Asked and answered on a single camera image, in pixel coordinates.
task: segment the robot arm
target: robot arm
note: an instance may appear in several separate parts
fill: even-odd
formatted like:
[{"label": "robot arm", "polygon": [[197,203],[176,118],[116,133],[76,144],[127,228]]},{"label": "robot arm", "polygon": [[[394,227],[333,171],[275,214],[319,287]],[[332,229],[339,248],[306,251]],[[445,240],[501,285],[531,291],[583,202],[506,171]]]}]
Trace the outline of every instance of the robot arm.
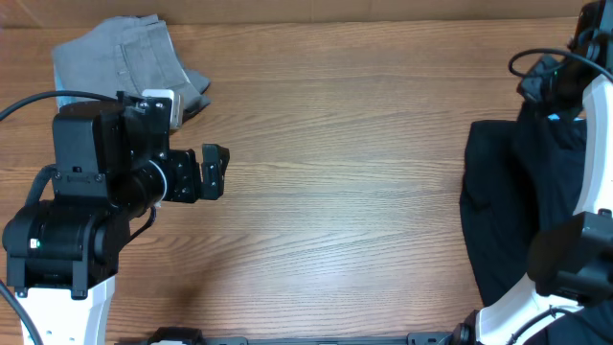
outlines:
[{"label": "robot arm", "polygon": [[[586,5],[569,45],[571,52],[610,71],[612,27],[613,1]],[[613,263],[610,74],[602,75],[576,58],[557,62],[545,56],[522,77],[518,91],[535,105],[534,116],[558,113],[562,119],[573,121],[585,109],[583,183],[573,217],[554,231],[541,232],[534,238],[527,274],[498,302],[476,314],[474,341],[485,345],[523,344],[556,320],[556,310],[576,312],[613,298],[607,269]]]},{"label": "robot arm", "polygon": [[[601,216],[595,217],[605,218],[609,216],[605,215],[607,211],[604,210],[613,210],[613,83],[604,76],[595,78],[584,91],[583,105],[587,121],[585,172],[579,203],[574,215],[601,213]],[[602,222],[609,220],[610,222],[610,218],[597,220],[602,220]],[[593,238],[602,239],[603,242],[608,240],[611,243],[613,240],[611,229],[613,227],[609,224],[585,230],[585,232],[596,231],[597,234],[591,234]],[[538,250],[541,249],[547,250],[548,248],[543,246]],[[593,260],[597,252],[602,251],[586,250],[585,254],[590,255]],[[565,298],[561,296],[563,293],[547,296],[539,294],[536,282],[529,276],[530,273],[529,270],[529,273],[524,275],[498,302],[479,311],[475,320],[476,341],[485,345],[506,344],[514,334],[517,334],[518,330],[544,312],[548,313],[552,309],[576,312],[583,308],[577,298]],[[539,275],[536,268],[532,273],[536,275],[537,280],[544,276],[544,274]],[[606,290],[606,276],[592,278],[595,280],[605,278],[602,281],[602,287]],[[609,296],[613,294],[611,287],[608,288],[608,291]],[[557,317],[559,315],[551,312],[550,315],[542,318],[519,335],[516,338],[516,344],[523,344],[531,336],[556,321]]]},{"label": "robot arm", "polygon": [[[7,224],[7,283],[45,345],[103,345],[119,253],[129,222],[161,200],[194,203],[223,195],[227,149],[170,149],[181,98],[169,90],[118,101],[65,105],[54,118],[54,200],[34,199]],[[34,344],[22,323],[24,344]]]}]

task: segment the wood grain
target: wood grain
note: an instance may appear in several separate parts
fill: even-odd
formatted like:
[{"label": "wood grain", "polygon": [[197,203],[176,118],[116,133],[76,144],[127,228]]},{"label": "wood grain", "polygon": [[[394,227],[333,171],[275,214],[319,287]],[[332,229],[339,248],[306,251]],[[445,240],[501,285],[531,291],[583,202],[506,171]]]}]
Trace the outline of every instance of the wood grain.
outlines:
[{"label": "wood grain", "polygon": [[[109,343],[161,326],[252,338],[453,329],[481,306],[458,207],[470,123],[513,119],[508,58],[561,46],[575,23],[170,27],[186,65],[213,81],[213,104],[171,145],[230,148],[226,194],[165,203],[122,252]],[[1,33],[0,107],[52,89],[51,48],[85,32]],[[54,161],[54,113],[43,101],[0,125],[0,224]],[[0,343],[17,343],[17,326],[0,304]]]},{"label": "wood grain", "polygon": [[158,13],[170,24],[466,20],[577,16],[582,0],[0,0],[31,16],[11,26],[91,28],[116,15]]},{"label": "wood grain", "polygon": [[0,29],[36,27],[39,27],[39,23],[32,18],[19,0],[0,0]]}]

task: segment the black clamp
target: black clamp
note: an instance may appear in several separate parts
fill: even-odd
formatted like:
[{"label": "black clamp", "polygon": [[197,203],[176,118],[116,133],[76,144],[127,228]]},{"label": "black clamp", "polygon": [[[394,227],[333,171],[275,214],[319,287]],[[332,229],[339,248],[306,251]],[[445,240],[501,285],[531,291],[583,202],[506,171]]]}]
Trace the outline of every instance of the black clamp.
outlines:
[{"label": "black clamp", "polygon": [[230,162],[230,151],[219,145],[202,146],[202,187],[200,198],[217,200],[223,196],[226,169]]},{"label": "black clamp", "polygon": [[183,345],[204,345],[202,331],[183,327],[160,327],[148,340],[134,343],[117,343],[115,345],[151,345],[166,341],[180,341]]}]

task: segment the table surface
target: table surface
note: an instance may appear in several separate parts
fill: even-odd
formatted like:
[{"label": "table surface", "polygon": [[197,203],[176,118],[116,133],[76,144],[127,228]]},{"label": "table surface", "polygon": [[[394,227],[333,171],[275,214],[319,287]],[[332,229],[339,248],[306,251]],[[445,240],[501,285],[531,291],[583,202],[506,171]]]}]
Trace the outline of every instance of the table surface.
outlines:
[{"label": "table surface", "polygon": [[[107,342],[163,326],[251,338],[452,330],[482,307],[458,207],[470,123],[514,119],[509,57],[562,46],[575,24],[170,27],[185,64],[213,82],[213,104],[170,144],[229,148],[226,191],[164,203],[123,250]],[[0,108],[53,89],[51,49],[86,32],[0,33]],[[0,224],[54,162],[55,112],[46,100],[0,124]],[[0,342],[20,337],[0,303]]]}]

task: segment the gray cloth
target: gray cloth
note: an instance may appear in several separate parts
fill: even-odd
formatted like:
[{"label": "gray cloth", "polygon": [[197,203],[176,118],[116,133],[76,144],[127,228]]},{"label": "gray cloth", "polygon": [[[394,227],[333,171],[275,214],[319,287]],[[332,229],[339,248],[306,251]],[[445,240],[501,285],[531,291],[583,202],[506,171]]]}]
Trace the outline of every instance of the gray cloth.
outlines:
[{"label": "gray cloth", "polygon": [[[183,95],[188,118],[211,102],[203,95],[209,79],[184,69],[166,22],[157,15],[106,19],[84,36],[54,48],[53,60],[58,90],[114,97],[117,91],[170,89]],[[57,104],[78,101],[62,97]]]}]

